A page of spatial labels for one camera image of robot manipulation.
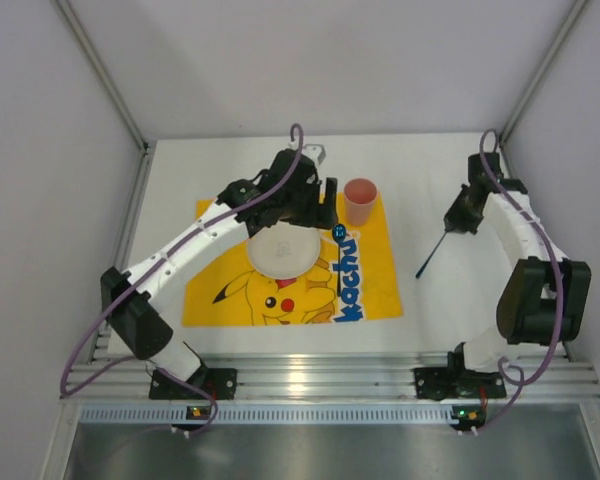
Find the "blue metallic spoon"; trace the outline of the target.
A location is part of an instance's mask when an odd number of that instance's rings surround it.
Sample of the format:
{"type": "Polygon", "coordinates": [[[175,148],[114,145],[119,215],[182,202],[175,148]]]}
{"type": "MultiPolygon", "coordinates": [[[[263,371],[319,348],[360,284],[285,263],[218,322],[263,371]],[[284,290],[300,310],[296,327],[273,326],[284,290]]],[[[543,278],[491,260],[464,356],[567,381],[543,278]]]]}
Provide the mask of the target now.
{"type": "Polygon", "coordinates": [[[341,297],[341,291],[342,291],[342,284],[341,284],[341,275],[342,275],[342,271],[339,269],[340,267],[340,262],[341,262],[341,258],[342,258],[342,242],[346,239],[347,237],[347,230],[344,224],[342,223],[338,223],[337,225],[335,225],[332,229],[332,239],[334,240],[334,242],[337,245],[337,252],[338,252],[338,257],[337,257],[337,284],[336,284],[336,295],[338,298],[341,297]]]}

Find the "blue metallic fork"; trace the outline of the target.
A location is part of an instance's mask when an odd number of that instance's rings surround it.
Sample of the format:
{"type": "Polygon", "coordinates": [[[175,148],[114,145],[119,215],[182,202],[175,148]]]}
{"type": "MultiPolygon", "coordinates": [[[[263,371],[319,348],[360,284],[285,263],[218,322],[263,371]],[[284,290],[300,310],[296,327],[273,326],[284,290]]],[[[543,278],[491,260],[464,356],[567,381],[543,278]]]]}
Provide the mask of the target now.
{"type": "Polygon", "coordinates": [[[436,242],[435,246],[432,248],[432,250],[429,253],[429,255],[426,257],[426,259],[423,261],[422,265],[417,270],[417,272],[415,274],[415,279],[416,280],[420,279],[422,277],[422,275],[424,274],[424,272],[427,269],[427,267],[428,267],[429,263],[431,262],[432,258],[434,257],[434,255],[436,254],[437,250],[441,246],[441,244],[444,241],[445,237],[447,236],[447,233],[448,232],[446,230],[443,231],[441,237],[436,242]]]}

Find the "orange plastic cup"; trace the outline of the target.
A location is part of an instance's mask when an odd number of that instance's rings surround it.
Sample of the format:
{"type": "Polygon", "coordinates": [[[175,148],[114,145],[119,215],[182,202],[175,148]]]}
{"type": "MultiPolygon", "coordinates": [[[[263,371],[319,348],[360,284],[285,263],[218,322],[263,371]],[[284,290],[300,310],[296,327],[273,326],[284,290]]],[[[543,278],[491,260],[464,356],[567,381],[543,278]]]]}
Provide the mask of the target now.
{"type": "Polygon", "coordinates": [[[364,225],[373,210],[377,187],[369,179],[355,178],[346,183],[343,190],[346,221],[352,226],[364,225]]]}

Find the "cream round plate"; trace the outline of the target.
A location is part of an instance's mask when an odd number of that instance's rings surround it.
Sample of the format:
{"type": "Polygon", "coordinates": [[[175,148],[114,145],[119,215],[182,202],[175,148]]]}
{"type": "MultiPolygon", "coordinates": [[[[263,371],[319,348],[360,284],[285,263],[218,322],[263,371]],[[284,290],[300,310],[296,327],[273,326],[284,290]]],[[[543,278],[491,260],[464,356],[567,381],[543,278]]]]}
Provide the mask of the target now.
{"type": "Polygon", "coordinates": [[[260,274],[286,280],[301,276],[316,263],[321,239],[315,228],[279,222],[265,227],[246,242],[247,257],[260,274]]]}

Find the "yellow Pikachu cloth placemat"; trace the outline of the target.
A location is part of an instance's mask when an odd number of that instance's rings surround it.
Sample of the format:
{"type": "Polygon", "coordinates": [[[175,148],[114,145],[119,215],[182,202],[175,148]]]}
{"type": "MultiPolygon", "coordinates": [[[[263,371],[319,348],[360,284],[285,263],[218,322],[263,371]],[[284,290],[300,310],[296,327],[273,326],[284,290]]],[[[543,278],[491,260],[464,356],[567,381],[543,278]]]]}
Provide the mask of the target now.
{"type": "Polygon", "coordinates": [[[229,249],[187,285],[184,327],[238,327],[357,322],[399,317],[389,230],[380,198],[367,223],[346,226],[342,243],[341,297],[336,295],[337,245],[319,231],[321,250],[305,274],[276,280],[257,272],[246,242],[229,249]]]}

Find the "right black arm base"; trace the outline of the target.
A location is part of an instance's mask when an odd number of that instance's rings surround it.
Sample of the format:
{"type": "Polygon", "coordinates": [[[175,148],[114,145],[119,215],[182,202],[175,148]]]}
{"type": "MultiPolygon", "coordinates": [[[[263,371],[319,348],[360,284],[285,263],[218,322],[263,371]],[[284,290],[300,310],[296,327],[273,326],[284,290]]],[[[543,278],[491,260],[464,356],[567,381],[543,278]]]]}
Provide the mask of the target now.
{"type": "Polygon", "coordinates": [[[416,397],[441,402],[447,399],[504,399],[504,381],[498,373],[421,367],[413,370],[416,397]]]}

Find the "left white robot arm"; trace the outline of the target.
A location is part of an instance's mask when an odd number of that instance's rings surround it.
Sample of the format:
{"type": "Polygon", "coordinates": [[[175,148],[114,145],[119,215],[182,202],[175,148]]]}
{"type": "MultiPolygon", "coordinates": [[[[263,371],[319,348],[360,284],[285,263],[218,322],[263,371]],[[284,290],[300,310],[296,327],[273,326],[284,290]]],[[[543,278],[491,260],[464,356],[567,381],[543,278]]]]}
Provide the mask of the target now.
{"type": "Polygon", "coordinates": [[[337,223],[337,181],[320,179],[326,150],[289,147],[253,179],[229,183],[203,215],[144,261],[101,277],[106,321],[138,360],[175,382],[201,386],[207,367],[162,313],[173,297],[216,258],[278,224],[316,233],[337,223]]]}

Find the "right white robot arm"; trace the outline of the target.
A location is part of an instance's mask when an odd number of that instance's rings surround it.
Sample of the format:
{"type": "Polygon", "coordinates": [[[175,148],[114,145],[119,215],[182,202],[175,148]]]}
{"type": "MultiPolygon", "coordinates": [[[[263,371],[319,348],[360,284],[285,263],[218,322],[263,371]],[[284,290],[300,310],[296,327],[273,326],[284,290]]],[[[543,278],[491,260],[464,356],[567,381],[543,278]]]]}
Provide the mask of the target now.
{"type": "Polygon", "coordinates": [[[490,225],[511,265],[496,305],[495,325],[461,344],[464,367],[493,370],[501,358],[519,355],[522,346],[557,347],[579,334],[592,272],[548,237],[531,208],[528,190],[507,178],[496,152],[468,158],[468,182],[443,217],[447,233],[477,234],[490,225]]]}

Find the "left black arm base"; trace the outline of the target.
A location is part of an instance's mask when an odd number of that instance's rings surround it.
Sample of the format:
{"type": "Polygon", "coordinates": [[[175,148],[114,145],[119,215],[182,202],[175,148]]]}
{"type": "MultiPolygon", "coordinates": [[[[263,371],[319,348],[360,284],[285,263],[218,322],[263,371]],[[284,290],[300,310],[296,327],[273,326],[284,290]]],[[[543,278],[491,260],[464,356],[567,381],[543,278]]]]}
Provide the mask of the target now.
{"type": "MultiPolygon", "coordinates": [[[[198,390],[205,392],[214,400],[233,400],[237,388],[238,371],[233,368],[206,368],[201,374],[186,380],[198,390]]],[[[172,380],[159,369],[151,377],[149,390],[151,400],[189,400],[203,399],[199,393],[172,380]]]]}

